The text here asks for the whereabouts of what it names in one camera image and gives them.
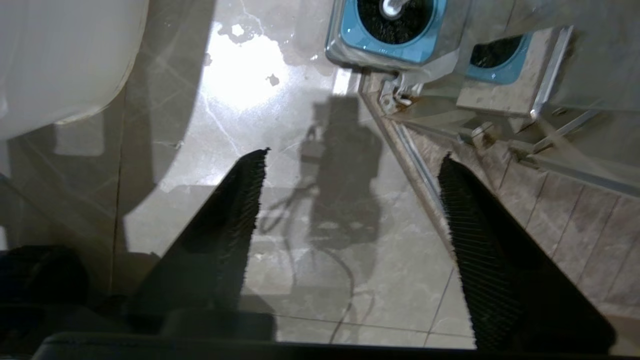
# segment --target tile grout line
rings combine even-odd
[[[545,179],[542,180],[542,185],[540,186],[540,190],[538,190],[538,194],[536,195],[536,202],[533,204],[533,208],[531,208],[531,212],[529,213],[529,217],[527,218],[527,223],[523,226],[524,231],[529,227],[529,223],[531,222],[531,218],[533,217],[533,213],[536,212],[536,207],[538,203],[540,203],[540,195],[542,194],[542,190],[545,188],[547,183],[547,179],[549,178],[549,173],[545,174]]]
[[[128,86],[127,86],[127,84],[125,84],[125,86],[122,88],[122,89],[123,89],[123,91],[125,92],[125,96],[127,95],[127,94],[126,94],[127,87],[128,87]],[[151,111],[154,111],[154,110],[156,110],[156,109],[159,109],[159,108],[160,108],[160,107],[162,107],[165,103],[169,102],[170,100],[172,100],[174,97],[177,97],[177,96],[178,96],[178,95],[180,95],[181,93],[182,93],[182,90],[179,90],[179,91],[175,92],[174,94],[169,95],[169,96],[168,96],[168,97],[166,97],[164,100],[162,100],[161,102],[157,103],[155,106],[147,106],[147,107],[145,108],[145,110],[144,110],[144,111],[140,111],[140,112],[139,112],[138,114],[136,114],[135,116],[131,116],[129,120],[131,120],[131,121],[136,120],[137,118],[141,117],[142,115],[151,115]],[[127,104],[127,101],[126,101],[126,99],[125,99],[125,105],[123,106],[123,116],[122,116],[122,120],[123,120],[122,122],[123,122],[123,124],[124,124],[124,120],[125,120],[124,118],[125,118],[125,115],[126,115],[126,114],[124,113],[125,108],[126,108],[126,104]]]
[[[502,188],[502,184],[504,183],[504,178],[507,177],[507,171],[509,171],[509,167],[511,166],[511,160],[513,160],[513,156],[509,156],[509,160],[507,160],[507,166],[504,167],[504,172],[502,173],[502,177],[500,178],[500,183],[498,184],[496,193],[500,191],[500,189]]]
[[[556,255],[556,251],[560,247],[560,243],[562,242],[562,239],[564,238],[564,234],[566,233],[566,228],[569,227],[569,223],[571,222],[571,219],[573,218],[573,214],[575,213],[575,208],[578,207],[578,203],[580,202],[580,198],[582,197],[583,191],[584,191],[584,185],[582,185],[582,188],[580,188],[580,193],[578,193],[578,197],[575,200],[575,204],[573,205],[573,207],[571,208],[571,211],[569,212],[569,217],[567,218],[566,224],[564,225],[564,228],[562,229],[562,233],[560,234],[560,239],[558,239],[558,243],[556,244],[556,247],[554,248],[554,251],[549,256],[550,259],[554,258],[554,256]]]
[[[482,170],[482,173],[484,174],[484,177],[486,178],[486,180],[488,181],[487,185],[491,186],[491,192],[495,195],[498,193],[498,189],[495,189],[493,186],[493,181],[491,180],[491,178],[489,177],[489,173],[487,173],[485,166],[482,162],[482,156],[480,156],[480,154],[478,154],[477,150],[474,150],[474,159],[476,159],[477,163],[480,165],[480,169]]]
[[[622,268],[625,266],[625,264],[627,263],[627,260],[629,259],[629,255],[631,254],[631,250],[633,250],[633,248],[636,246],[636,243],[638,241],[640,241],[640,235],[636,235],[636,238],[633,241],[633,243],[631,244],[631,247],[629,248],[629,251],[627,251],[627,253],[625,254],[625,259],[622,261],[622,263],[620,263],[620,268],[616,272],[616,275],[613,277],[613,281],[611,281],[611,285],[609,285],[609,289],[607,290],[607,294],[605,295],[605,297],[603,298],[603,300],[601,302],[607,302],[607,299],[609,298],[609,295],[611,295],[611,290],[613,290],[613,286],[616,284],[616,279],[618,278],[618,276],[620,276],[620,273],[622,272]]]
[[[303,318],[300,316],[291,316],[291,315],[278,315],[278,314],[272,314],[275,317],[278,318],[288,318],[288,319],[295,319],[295,320],[306,320],[306,321],[312,321],[312,322],[324,322],[324,323],[330,323],[330,324],[338,324],[338,321],[334,321],[334,320],[322,320],[322,319],[309,319],[309,318]],[[400,327],[391,327],[391,326],[381,326],[381,325],[367,325],[367,324],[363,324],[363,323],[353,323],[353,322],[342,322],[340,323],[340,326],[342,325],[351,325],[351,326],[364,326],[364,327],[375,327],[377,329],[386,329],[386,330],[400,330],[400,331],[412,331],[412,332],[419,332],[419,333],[423,333],[423,334],[428,334],[428,331],[424,331],[424,330],[416,330],[416,329],[404,329],[404,328],[400,328]]]
[[[442,335],[442,336],[452,336],[454,338],[475,339],[473,336],[459,335],[459,334],[445,334],[443,332],[430,332],[429,335]]]
[[[127,113],[127,85],[123,87],[122,94],[122,116],[120,117],[120,152],[118,154],[118,180],[116,185],[116,213],[113,217],[113,234],[111,237],[111,268],[109,269],[109,285],[107,287],[107,294],[113,294],[113,280],[116,268],[116,251],[118,247],[118,232],[120,230],[120,185],[122,184],[122,152],[124,148],[124,128],[125,128],[125,116]]]
[[[427,345],[427,339],[429,339],[429,334],[431,334],[431,331],[433,330],[433,323],[436,321],[436,318],[438,318],[438,312],[440,311],[440,306],[442,306],[442,301],[444,300],[444,296],[447,293],[447,288],[449,287],[449,283],[451,282],[451,278],[453,277],[453,272],[455,271],[455,269],[456,267],[455,265],[453,265],[451,267],[451,271],[449,272],[449,278],[447,279],[447,284],[444,286],[444,290],[442,290],[442,297],[440,298],[438,307],[436,307],[436,312],[433,314],[433,319],[431,320],[431,326],[429,326],[429,331],[427,332],[427,338],[424,339],[424,345],[422,347],[425,347]]]
[[[593,248],[589,252],[589,256],[587,256],[587,261],[584,262],[584,266],[582,267],[582,270],[580,271],[580,276],[578,276],[578,280],[575,282],[576,287],[578,286],[578,284],[580,284],[580,281],[582,280],[582,276],[584,275],[584,269],[587,268],[587,264],[589,263],[589,260],[591,260],[591,257],[593,256],[593,253],[594,253],[596,247],[598,246],[598,243],[600,242],[600,239],[602,239],[602,233],[604,233],[604,229],[607,228],[607,224],[611,220],[611,217],[613,216],[614,211],[618,207],[619,201],[620,201],[620,195],[616,198],[616,201],[613,203],[613,207],[611,208],[611,211],[607,215],[607,221],[604,222],[604,225],[600,229],[600,233],[598,234],[598,238],[596,239],[596,242],[593,244]]]
[[[43,167],[49,169],[51,172],[54,172],[56,174],[56,176],[59,179],[64,179],[65,176],[47,159],[47,157],[45,156],[45,154],[43,154],[40,150],[38,150],[38,148],[33,145],[33,143],[31,142],[31,140],[29,140],[28,138],[25,138],[24,140],[25,145],[20,144],[20,147],[23,148],[23,146],[29,147],[29,150],[32,151],[36,157],[39,159],[39,161],[42,163]],[[76,193],[73,189],[70,189],[66,186],[63,186],[63,189],[65,189],[66,191],[69,192],[69,194],[71,196],[73,196],[73,198],[75,200],[78,200],[84,204],[87,204],[88,206],[96,209],[97,211],[101,212],[103,215],[109,216],[109,211],[104,209],[103,207],[99,206],[97,203],[92,202],[92,201],[88,201],[85,199],[86,196],[81,195],[79,193]]]

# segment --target marble floor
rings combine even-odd
[[[442,158],[451,154],[494,192],[601,313],[640,319],[640,199],[527,167],[511,155],[506,142],[479,151],[411,125],[379,123],[387,136],[401,133],[409,140],[409,146],[398,138],[390,143],[395,151],[405,151],[399,154],[401,164],[442,238],[448,239],[448,226],[436,179]],[[427,181],[415,173],[417,168],[425,169]]]
[[[324,57],[331,7],[151,0],[108,109],[0,144],[4,246],[65,243],[98,289],[131,293],[235,160],[270,147],[243,309],[275,314],[280,341],[472,348],[360,75]]]

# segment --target water stain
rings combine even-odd
[[[310,65],[324,76],[333,74],[333,65],[322,56],[331,6],[306,0],[288,6],[264,6],[260,1],[234,4],[218,34],[227,35],[235,44],[266,36],[278,43],[287,65]]]
[[[280,79],[278,79],[275,74],[271,74],[271,76],[268,76],[265,80],[269,80],[271,86],[276,86],[280,83]]]
[[[205,53],[204,54],[204,66],[209,66],[209,65],[211,65],[212,62],[213,62],[213,60],[211,59],[211,54]]]

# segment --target marble tile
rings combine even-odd
[[[418,132],[411,127],[406,128],[431,175],[434,179],[437,179],[442,160],[447,154],[454,152],[454,142],[441,136]]]
[[[498,198],[524,228],[527,227],[546,176],[546,172],[523,166],[515,161],[509,163],[504,174]]]
[[[342,324],[333,343],[384,347],[423,347],[426,339],[426,332]]]
[[[373,113],[381,113],[382,110],[376,103],[376,99],[375,94],[367,94],[365,96],[366,105]],[[417,165],[417,162],[420,160],[414,158],[403,145],[404,140],[401,136],[404,136],[405,140],[413,142],[413,137],[419,134],[412,133],[411,129],[404,127],[402,124],[396,124],[388,119],[380,117],[376,117],[374,119],[380,127],[383,136],[389,143],[393,153],[396,155],[398,162],[400,162],[401,168],[404,170],[423,210],[430,221],[434,224],[440,238],[443,239],[445,248],[450,254],[453,254],[453,249],[449,241],[449,228],[447,221],[442,211],[439,210],[442,208],[442,205],[440,204],[440,197],[439,194],[434,191],[437,185],[435,178],[431,181],[433,186],[423,180],[423,173],[419,171],[419,167],[422,168],[427,165],[422,165],[424,162]]]
[[[496,142],[489,149],[479,152],[479,159],[491,184],[490,188],[497,192],[511,161],[508,144]]]
[[[615,304],[640,306],[640,241],[636,239],[607,297]]]
[[[494,181],[491,181],[488,174],[484,170],[483,164],[480,161],[476,149],[466,143],[454,143],[453,148],[455,155],[453,159],[464,164],[474,175],[480,180],[487,189],[492,192],[497,191],[497,187],[494,187]]]
[[[359,75],[323,56],[331,2],[212,4],[154,5],[147,24],[127,85],[115,289],[137,287],[236,159],[270,147],[242,308],[428,331],[452,262]]]
[[[522,71],[518,79],[507,85],[491,84],[466,78],[456,104],[471,110],[528,116],[538,93],[538,84],[547,63],[553,29],[541,29],[531,35]]]
[[[577,284],[618,197],[592,186],[585,186],[580,194],[553,255],[556,265],[574,284]]]
[[[11,177],[11,159],[7,140],[0,140],[0,177]]]
[[[111,277],[123,111],[121,93],[95,116],[52,124],[8,142],[12,171],[7,181],[38,216],[55,224],[32,237],[49,236],[47,243],[77,250],[103,292]]]
[[[636,356],[640,353],[640,340],[638,339],[638,320],[607,316],[607,320],[616,331],[616,342],[609,349],[609,355]]]
[[[427,343],[424,345],[424,347],[473,350],[476,348],[476,344],[473,338],[469,338],[466,336],[429,334],[429,336],[427,337]]]
[[[616,203],[578,283],[580,290],[590,300],[604,301],[616,276],[620,276],[618,274],[625,258],[640,238],[640,225],[636,222],[638,214],[640,214],[640,200],[621,197]],[[631,287],[624,290],[631,292],[640,289]]]
[[[620,316],[640,320],[640,306],[629,306],[601,302],[596,305],[598,311],[607,316]]]
[[[276,316],[276,340],[287,343],[328,344],[338,323]]]
[[[92,243],[64,224],[49,218],[5,181],[0,180],[0,250],[25,245],[63,245],[74,249],[94,286],[106,286],[109,264],[107,249]]]
[[[431,332],[438,334],[473,336],[469,310],[462,292],[462,283],[457,270],[449,279],[449,285],[442,298]]]
[[[527,232],[548,256],[557,247],[560,237],[578,201],[583,185],[550,172],[527,225]]]

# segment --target blue brush housing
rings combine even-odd
[[[529,50],[529,43],[531,43],[531,34],[523,35],[518,49],[513,55],[511,55],[509,60],[496,67],[490,68],[469,65],[469,68],[467,69],[467,77],[501,85],[514,83],[520,77],[520,73],[522,72],[524,60],[526,59],[527,51]]]
[[[346,0],[340,24],[340,37],[353,49],[407,63],[421,64],[433,54],[446,7],[447,0],[433,0],[431,20],[420,35],[404,44],[386,44],[371,36],[362,25],[357,0]]]

